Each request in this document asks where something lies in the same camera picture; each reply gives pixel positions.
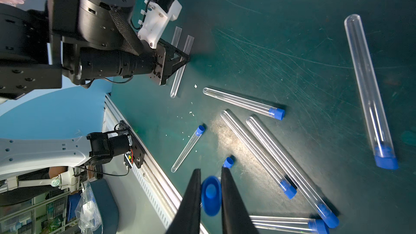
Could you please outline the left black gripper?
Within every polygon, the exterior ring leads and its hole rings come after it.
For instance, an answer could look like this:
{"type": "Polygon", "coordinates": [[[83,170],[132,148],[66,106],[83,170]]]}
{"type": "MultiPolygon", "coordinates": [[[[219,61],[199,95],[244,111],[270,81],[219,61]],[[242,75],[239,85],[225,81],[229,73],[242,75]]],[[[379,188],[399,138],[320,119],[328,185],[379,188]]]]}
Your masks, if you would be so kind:
{"type": "Polygon", "coordinates": [[[135,75],[148,75],[162,86],[189,61],[189,54],[164,40],[157,44],[156,49],[140,55],[63,44],[63,75],[80,86],[90,86],[95,80],[109,77],[122,77],[129,81],[135,75]]]}

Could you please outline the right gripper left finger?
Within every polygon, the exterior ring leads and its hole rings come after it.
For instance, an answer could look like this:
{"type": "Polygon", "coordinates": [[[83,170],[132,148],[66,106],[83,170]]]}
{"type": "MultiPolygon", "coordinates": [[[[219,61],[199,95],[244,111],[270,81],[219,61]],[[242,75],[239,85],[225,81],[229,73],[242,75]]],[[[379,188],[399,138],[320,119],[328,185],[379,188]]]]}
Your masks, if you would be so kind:
{"type": "Polygon", "coordinates": [[[179,209],[166,234],[199,234],[202,195],[201,171],[195,169],[182,198],[179,209]]]}

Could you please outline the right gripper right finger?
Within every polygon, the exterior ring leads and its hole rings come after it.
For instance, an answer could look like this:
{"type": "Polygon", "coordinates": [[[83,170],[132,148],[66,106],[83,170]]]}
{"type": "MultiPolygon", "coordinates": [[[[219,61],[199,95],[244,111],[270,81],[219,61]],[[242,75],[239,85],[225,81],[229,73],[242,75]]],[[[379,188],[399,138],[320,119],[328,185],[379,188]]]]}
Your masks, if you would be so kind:
{"type": "Polygon", "coordinates": [[[230,170],[222,168],[222,230],[224,234],[257,234],[230,170]]]}

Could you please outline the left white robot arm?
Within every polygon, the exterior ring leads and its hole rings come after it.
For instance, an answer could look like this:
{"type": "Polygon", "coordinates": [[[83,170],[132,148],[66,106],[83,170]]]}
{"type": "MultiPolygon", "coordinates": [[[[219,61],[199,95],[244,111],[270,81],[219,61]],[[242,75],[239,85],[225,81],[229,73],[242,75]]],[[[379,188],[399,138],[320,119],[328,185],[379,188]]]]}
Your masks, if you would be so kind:
{"type": "Polygon", "coordinates": [[[148,0],[134,31],[135,0],[47,0],[44,11],[1,4],[1,100],[59,89],[62,78],[84,88],[98,79],[148,74],[164,85],[187,53],[161,39],[178,0],[148,0]]]}

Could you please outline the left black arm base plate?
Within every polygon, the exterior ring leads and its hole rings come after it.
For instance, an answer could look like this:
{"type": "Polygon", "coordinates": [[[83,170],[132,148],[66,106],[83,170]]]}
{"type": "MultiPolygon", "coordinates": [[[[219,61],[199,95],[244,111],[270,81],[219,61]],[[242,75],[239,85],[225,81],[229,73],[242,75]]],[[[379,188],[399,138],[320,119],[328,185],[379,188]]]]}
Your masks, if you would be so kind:
{"type": "Polygon", "coordinates": [[[123,120],[120,120],[115,125],[114,130],[118,135],[127,136],[130,143],[130,150],[127,157],[132,165],[134,164],[136,168],[140,169],[144,162],[146,152],[139,138],[136,136],[135,131],[123,120]]]}

